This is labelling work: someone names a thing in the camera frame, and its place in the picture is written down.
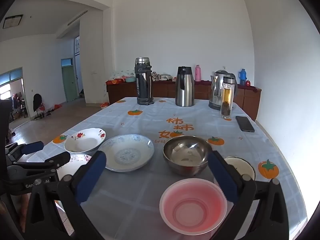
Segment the pink floral rim plate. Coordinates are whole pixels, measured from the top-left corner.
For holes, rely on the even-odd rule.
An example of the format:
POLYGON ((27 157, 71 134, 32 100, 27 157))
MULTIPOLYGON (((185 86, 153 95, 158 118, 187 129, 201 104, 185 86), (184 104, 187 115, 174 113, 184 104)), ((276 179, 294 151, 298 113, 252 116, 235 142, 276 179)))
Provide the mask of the pink floral rim plate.
POLYGON ((57 175, 61 180, 65 175, 73 176, 80 166, 86 165, 91 159, 90 155, 72 154, 70 161, 57 169, 57 175))

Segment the white enamel bowl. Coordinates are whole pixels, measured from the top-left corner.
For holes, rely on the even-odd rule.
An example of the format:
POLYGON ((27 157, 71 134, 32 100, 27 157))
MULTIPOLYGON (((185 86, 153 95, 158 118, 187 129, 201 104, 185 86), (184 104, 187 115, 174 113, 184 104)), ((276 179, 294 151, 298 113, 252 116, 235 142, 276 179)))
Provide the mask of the white enamel bowl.
POLYGON ((255 180, 255 170, 252 167, 252 165, 246 160, 239 157, 226 157, 224 158, 224 161, 228 165, 232 165, 239 172, 240 175, 247 174, 253 180, 255 180))

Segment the red flower white plate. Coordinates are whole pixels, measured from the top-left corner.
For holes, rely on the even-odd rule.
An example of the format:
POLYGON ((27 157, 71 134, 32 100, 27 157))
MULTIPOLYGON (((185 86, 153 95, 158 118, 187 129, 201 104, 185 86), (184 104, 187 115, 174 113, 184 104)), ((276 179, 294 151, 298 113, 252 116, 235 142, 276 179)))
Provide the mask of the red flower white plate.
POLYGON ((66 139, 64 148, 69 153, 85 153, 104 142, 106 132, 101 128, 88 128, 74 133, 66 139))

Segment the pink plastic bowl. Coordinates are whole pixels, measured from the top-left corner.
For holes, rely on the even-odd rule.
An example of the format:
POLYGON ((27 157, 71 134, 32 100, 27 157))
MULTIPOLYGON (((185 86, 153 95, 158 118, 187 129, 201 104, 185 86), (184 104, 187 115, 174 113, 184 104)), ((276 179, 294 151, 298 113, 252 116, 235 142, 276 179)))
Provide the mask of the pink plastic bowl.
POLYGON ((183 179, 170 185, 159 201, 161 218, 172 230, 189 236, 216 229, 227 213, 227 199, 214 183, 183 179))

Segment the stainless steel bowl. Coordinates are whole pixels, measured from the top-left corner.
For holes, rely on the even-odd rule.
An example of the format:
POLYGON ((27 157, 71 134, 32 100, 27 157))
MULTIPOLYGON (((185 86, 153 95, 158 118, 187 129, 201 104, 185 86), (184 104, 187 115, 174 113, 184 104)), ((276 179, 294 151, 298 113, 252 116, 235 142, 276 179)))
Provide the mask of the stainless steel bowl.
POLYGON ((163 158, 172 172, 195 176, 208 166, 208 155, 213 149, 202 138, 181 135, 169 139, 163 146, 163 158))

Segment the black chair with clothes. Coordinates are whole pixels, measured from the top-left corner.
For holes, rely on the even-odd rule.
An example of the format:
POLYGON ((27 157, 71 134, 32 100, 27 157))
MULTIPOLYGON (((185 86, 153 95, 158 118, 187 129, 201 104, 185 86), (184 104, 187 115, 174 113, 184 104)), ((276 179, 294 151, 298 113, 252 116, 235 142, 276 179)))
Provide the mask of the black chair with clothes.
POLYGON ((35 94, 33 97, 33 111, 36 113, 34 120, 44 118, 46 108, 42 102, 42 96, 40 94, 35 94))

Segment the blue pattern white plate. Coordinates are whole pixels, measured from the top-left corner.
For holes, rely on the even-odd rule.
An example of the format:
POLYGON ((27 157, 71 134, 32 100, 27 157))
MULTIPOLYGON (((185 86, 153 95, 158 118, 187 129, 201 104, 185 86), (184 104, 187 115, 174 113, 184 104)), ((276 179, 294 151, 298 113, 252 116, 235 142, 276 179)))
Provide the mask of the blue pattern white plate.
POLYGON ((106 155, 106 168, 113 172, 131 172, 146 165, 155 152, 153 142, 139 134, 112 137, 98 149, 106 155))

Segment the black smartphone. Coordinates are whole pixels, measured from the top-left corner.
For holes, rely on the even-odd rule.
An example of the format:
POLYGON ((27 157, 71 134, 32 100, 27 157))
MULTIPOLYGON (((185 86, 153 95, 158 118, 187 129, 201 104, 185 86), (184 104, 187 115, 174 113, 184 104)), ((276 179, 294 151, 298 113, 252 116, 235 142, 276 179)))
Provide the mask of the black smartphone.
POLYGON ((236 116, 236 121, 239 125, 239 128, 243 132, 255 132, 255 129, 253 128, 251 122, 249 119, 245 116, 236 116))

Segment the green door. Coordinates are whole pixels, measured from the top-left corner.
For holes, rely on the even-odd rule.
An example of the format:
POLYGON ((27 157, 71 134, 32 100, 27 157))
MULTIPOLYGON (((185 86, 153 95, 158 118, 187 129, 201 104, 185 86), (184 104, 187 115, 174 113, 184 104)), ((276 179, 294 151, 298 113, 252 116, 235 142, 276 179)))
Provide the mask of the green door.
POLYGON ((62 80, 67 102, 78 98, 72 59, 61 60, 62 80))

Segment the steel electric kettle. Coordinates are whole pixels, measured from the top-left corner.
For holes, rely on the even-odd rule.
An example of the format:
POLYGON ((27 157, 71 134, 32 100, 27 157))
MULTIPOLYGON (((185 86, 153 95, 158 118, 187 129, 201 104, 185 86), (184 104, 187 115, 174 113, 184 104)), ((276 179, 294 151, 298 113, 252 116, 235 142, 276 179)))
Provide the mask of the steel electric kettle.
POLYGON ((217 70, 210 77, 212 80, 212 84, 211 84, 211 93, 209 97, 209 107, 219 111, 221 108, 223 78, 232 77, 235 79, 235 81, 236 81, 236 78, 233 73, 229 73, 225 70, 217 70))

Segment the glass tea bottle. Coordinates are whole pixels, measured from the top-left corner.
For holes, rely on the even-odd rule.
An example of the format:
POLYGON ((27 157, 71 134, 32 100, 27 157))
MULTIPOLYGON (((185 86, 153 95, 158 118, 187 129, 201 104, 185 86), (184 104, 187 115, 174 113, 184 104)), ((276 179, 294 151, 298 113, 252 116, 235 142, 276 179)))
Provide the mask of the glass tea bottle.
POLYGON ((227 76, 223 78, 220 114, 224 119, 229 119, 231 116, 235 85, 235 78, 227 76))

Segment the teal basin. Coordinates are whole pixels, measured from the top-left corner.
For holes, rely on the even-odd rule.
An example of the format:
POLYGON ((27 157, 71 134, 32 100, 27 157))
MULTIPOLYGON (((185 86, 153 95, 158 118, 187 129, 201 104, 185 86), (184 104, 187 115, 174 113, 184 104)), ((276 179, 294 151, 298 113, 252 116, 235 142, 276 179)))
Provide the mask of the teal basin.
POLYGON ((135 77, 126 77, 125 78, 125 82, 127 82, 127 83, 132 83, 132 82, 135 82, 135 81, 136 81, 135 77))

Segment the blue thermos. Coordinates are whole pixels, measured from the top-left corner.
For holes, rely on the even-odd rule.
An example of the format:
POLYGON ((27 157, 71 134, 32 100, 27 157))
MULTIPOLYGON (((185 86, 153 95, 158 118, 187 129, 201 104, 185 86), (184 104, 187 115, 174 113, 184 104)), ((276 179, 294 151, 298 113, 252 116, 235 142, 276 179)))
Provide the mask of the blue thermos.
POLYGON ((244 68, 242 68, 242 70, 240 70, 239 72, 239 80, 240 80, 240 85, 244 86, 246 84, 247 81, 247 73, 246 70, 244 68))

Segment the black large thermos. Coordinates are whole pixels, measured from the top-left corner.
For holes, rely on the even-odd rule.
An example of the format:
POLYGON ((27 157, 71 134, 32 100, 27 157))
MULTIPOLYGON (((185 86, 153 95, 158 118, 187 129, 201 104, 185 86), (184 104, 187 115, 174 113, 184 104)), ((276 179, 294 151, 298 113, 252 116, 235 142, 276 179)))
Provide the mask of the black large thermos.
POLYGON ((148 57, 135 59, 137 103, 139 105, 153 104, 151 68, 148 57))

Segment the pink thermos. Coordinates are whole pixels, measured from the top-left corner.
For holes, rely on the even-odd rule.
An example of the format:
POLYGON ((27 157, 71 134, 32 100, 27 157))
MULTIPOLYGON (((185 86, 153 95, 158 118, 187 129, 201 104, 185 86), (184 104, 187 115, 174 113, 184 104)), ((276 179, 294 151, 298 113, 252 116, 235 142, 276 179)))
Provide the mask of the pink thermos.
POLYGON ((195 67, 195 81, 196 82, 201 81, 201 67, 199 65, 195 67))

